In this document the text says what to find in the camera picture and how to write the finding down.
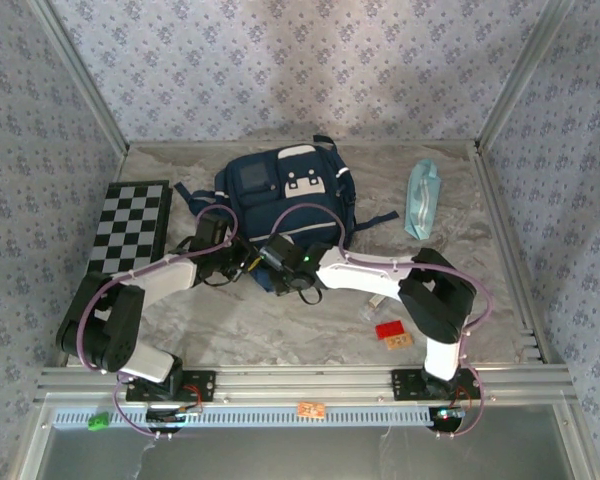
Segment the aluminium mounting rail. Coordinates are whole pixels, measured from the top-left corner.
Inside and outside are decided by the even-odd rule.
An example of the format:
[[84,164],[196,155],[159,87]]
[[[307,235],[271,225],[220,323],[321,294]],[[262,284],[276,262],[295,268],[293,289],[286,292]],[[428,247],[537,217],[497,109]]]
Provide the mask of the aluminium mounting rail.
[[[214,406],[293,406],[304,400],[329,406],[376,405],[396,401],[388,365],[217,366]],[[481,364],[475,367],[486,404],[573,403],[575,388],[559,364]],[[42,371],[34,401],[67,405],[105,405],[116,384],[113,374],[77,367]]]

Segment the grey metal front tray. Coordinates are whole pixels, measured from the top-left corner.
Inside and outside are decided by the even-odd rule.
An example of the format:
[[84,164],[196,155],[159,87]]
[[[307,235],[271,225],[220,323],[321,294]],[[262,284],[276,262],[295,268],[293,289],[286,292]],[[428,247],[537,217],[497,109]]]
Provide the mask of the grey metal front tray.
[[422,426],[57,428],[44,407],[9,480],[600,480],[572,410],[490,407],[446,438]]

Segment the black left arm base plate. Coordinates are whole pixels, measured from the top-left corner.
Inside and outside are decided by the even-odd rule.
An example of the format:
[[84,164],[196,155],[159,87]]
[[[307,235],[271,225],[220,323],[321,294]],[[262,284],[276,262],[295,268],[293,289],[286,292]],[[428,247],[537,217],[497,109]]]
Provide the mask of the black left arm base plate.
[[161,383],[136,379],[128,387],[128,402],[211,402],[215,392],[213,370],[178,370]]

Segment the navy blue backpack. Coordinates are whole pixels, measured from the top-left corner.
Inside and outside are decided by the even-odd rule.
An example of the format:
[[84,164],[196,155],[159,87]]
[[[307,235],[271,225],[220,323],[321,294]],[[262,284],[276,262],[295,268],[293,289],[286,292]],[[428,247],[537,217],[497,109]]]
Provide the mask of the navy blue backpack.
[[[343,253],[353,235],[397,218],[396,212],[366,223],[355,218],[356,187],[349,167],[335,143],[317,135],[299,144],[248,154],[230,161],[215,177],[211,191],[176,191],[198,215],[214,205],[219,214],[237,222],[238,234],[257,249],[279,234],[304,249],[315,243],[330,245],[320,262],[318,277],[325,289],[349,289],[393,296],[400,276],[389,267],[361,266]],[[264,265],[253,277],[273,292]]]

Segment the light blue pencil case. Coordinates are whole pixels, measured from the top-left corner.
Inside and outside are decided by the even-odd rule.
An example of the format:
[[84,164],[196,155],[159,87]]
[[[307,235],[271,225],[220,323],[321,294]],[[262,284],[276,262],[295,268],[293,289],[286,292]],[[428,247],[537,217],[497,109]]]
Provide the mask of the light blue pencil case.
[[431,235],[441,184],[433,160],[420,160],[413,167],[407,183],[405,231],[417,240],[427,240]]

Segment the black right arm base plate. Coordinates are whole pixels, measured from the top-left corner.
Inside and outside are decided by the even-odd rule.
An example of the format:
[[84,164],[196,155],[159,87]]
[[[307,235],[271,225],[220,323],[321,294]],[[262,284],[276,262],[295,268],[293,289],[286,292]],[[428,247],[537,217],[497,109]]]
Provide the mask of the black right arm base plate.
[[481,398],[479,382],[466,368],[459,368],[451,380],[441,380],[423,369],[391,371],[393,397],[396,401],[451,401],[458,392],[471,400]]

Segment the red rectangular block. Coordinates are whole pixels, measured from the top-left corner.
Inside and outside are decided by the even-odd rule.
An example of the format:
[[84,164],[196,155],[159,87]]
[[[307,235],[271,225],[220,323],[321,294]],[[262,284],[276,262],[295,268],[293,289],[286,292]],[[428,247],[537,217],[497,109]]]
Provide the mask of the red rectangular block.
[[400,320],[377,324],[375,333],[379,340],[384,340],[389,337],[402,335],[405,333],[404,326]]

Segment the black white chessboard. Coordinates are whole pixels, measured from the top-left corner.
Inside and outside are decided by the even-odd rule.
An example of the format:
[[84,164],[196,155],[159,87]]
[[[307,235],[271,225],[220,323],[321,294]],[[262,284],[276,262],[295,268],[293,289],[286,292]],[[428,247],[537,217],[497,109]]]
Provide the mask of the black white chessboard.
[[171,200],[167,180],[111,183],[87,270],[115,274],[161,259]]

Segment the aluminium frame post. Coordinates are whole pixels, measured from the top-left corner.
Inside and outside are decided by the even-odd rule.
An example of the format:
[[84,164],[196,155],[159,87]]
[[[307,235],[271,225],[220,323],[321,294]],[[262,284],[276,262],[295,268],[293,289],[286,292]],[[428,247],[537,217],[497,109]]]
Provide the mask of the aluminium frame post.
[[479,153],[488,151],[493,145],[574,3],[575,0],[546,1],[475,140]]
[[26,2],[95,116],[105,137],[118,155],[125,155],[128,151],[127,142],[51,0],[26,0]]

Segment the aluminium table side rail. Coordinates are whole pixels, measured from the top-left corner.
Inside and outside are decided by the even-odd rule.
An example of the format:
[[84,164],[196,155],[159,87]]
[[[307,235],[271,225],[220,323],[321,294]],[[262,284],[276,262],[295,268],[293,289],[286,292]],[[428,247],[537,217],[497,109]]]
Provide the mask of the aluminium table side rail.
[[544,319],[534,304],[530,274],[519,258],[519,242],[508,224],[506,204],[499,195],[496,178],[474,141],[466,143],[466,150],[484,197],[513,310],[525,338],[521,357],[532,363],[563,364],[546,335]]

